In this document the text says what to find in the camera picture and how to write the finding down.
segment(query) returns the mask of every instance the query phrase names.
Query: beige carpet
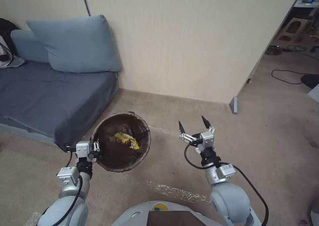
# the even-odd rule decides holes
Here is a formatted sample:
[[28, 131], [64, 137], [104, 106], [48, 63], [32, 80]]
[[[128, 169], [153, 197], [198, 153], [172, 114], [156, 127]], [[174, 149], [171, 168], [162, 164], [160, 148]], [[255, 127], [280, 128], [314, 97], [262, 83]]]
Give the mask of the beige carpet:
[[[205, 173], [185, 161], [185, 143], [178, 138], [179, 120], [188, 133], [203, 131], [201, 115], [216, 127], [218, 155], [241, 168], [268, 203], [269, 225], [308, 220], [308, 203], [319, 196], [319, 104], [307, 96], [305, 85], [272, 78], [274, 68], [319, 73], [318, 61], [297, 53], [264, 56], [252, 83], [239, 95], [238, 115], [225, 104], [120, 90], [95, 125], [109, 114], [134, 111], [150, 126], [151, 150], [129, 172], [111, 173], [94, 165], [87, 225], [111, 225], [128, 207], [150, 200], [184, 204], [219, 221], [208, 203]], [[188, 154], [200, 164], [194, 149]], [[0, 225], [32, 225], [58, 198], [55, 175], [67, 160], [68, 154], [57, 147], [0, 132]], [[239, 173], [232, 181], [246, 191], [262, 221], [259, 198]]]

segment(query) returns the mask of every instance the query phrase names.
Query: sofa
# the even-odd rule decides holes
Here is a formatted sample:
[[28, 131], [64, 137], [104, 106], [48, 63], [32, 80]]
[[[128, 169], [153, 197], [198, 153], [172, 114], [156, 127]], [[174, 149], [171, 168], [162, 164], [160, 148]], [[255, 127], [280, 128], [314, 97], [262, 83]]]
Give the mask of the sofa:
[[116, 72], [54, 70], [32, 31], [11, 32], [26, 63], [0, 69], [0, 130], [66, 151], [88, 131], [118, 90]]

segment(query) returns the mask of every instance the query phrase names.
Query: black bag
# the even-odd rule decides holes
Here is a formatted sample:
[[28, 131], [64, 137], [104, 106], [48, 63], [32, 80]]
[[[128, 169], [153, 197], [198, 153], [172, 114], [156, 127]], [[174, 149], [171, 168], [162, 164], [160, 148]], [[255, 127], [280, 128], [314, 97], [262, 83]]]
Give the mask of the black bag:
[[16, 47], [11, 39], [10, 33], [12, 30], [18, 29], [13, 23], [3, 18], [0, 18], [0, 35], [2, 36], [3, 40], [6, 42], [9, 50], [12, 54], [17, 55]]
[[319, 74], [306, 74], [301, 77], [304, 85], [314, 89], [319, 84]]

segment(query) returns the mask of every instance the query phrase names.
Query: beige wall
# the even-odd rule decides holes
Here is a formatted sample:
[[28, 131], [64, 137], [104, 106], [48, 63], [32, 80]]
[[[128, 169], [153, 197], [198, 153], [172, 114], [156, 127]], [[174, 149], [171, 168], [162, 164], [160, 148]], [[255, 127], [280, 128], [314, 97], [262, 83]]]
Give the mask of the beige wall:
[[88, 0], [126, 89], [229, 103], [295, 0]]
[[67, 19], [87, 16], [83, 0], [0, 0], [0, 18], [22, 29], [26, 20]]

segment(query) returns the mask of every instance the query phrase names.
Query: black trash bag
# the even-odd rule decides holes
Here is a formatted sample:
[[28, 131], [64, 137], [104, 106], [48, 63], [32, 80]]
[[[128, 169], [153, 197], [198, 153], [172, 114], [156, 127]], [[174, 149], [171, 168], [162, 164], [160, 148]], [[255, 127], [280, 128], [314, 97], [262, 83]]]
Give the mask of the black trash bag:
[[[140, 148], [134, 150], [117, 142], [114, 135], [119, 132], [135, 138]], [[135, 113], [116, 113], [95, 128], [91, 144], [96, 141], [101, 152], [97, 163], [108, 171], [124, 172], [133, 169], [145, 158], [151, 145], [151, 133], [146, 122]]]

